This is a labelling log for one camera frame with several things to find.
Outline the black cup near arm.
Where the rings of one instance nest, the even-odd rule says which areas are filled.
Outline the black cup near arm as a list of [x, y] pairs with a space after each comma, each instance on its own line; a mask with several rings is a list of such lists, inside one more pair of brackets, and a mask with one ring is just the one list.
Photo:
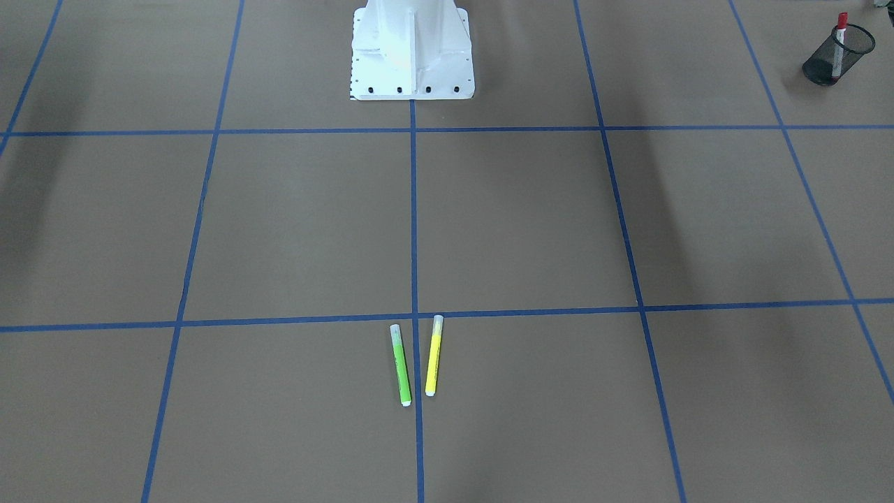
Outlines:
[[833, 29], [802, 64], [802, 73], [809, 82], [833, 86], [863, 55], [874, 51], [875, 37], [863, 27], [848, 24], [843, 32], [843, 38], [840, 38], [839, 29]]

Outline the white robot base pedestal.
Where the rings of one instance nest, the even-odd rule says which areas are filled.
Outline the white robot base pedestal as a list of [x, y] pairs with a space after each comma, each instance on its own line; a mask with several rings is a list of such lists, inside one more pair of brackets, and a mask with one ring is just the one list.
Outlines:
[[469, 13], [453, 1], [368, 1], [353, 13], [352, 100], [467, 100]]

